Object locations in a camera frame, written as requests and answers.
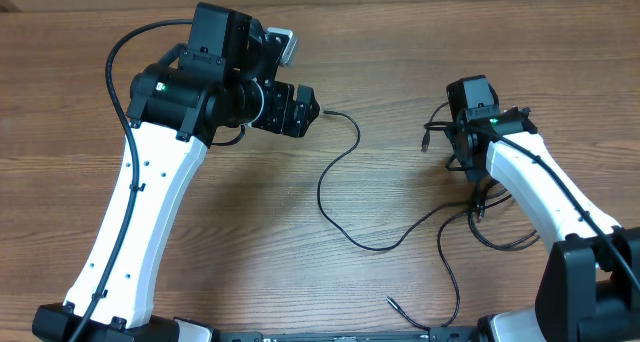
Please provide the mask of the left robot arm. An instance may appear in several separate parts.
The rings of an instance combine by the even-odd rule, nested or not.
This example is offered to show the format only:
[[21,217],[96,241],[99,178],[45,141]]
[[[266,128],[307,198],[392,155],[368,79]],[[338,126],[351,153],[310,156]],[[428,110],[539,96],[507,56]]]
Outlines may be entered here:
[[279,82],[298,41],[250,15],[200,3],[189,38],[137,74],[118,106],[125,147],[87,261],[65,299],[39,307],[43,341],[215,341],[205,324],[154,314],[159,266],[185,192],[221,127],[300,138],[319,115],[312,88]]

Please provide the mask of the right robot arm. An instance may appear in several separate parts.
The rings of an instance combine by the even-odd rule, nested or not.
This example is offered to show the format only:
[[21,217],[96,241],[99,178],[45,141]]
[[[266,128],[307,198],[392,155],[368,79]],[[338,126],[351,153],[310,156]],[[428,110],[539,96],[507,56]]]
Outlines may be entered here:
[[497,180],[549,254],[533,307],[486,317],[488,341],[639,337],[639,231],[593,204],[554,161],[529,109],[503,110],[483,75],[446,88],[454,157],[471,181]]

